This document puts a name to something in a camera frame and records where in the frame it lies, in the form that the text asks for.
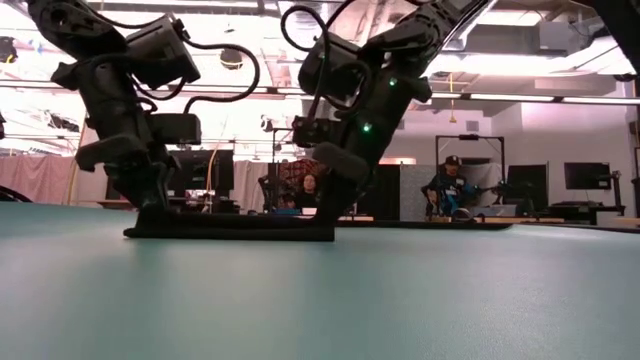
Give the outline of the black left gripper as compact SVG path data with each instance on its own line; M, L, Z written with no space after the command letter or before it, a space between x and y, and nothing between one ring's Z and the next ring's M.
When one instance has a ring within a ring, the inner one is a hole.
M175 158L154 142L125 59L86 59L58 64L51 80L77 91L96 139L75 155L79 168L102 165L111 185L138 209L168 207L167 184Z

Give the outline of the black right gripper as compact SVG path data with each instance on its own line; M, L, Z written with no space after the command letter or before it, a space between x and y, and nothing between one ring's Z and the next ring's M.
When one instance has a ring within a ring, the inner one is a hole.
M329 169L320 190L316 223L334 224L356 202L359 186L379 163L411 101L431 98L425 77L384 76L368 91L369 97L360 101L358 110L335 112L347 123L339 147L323 142L313 152L313 159Z

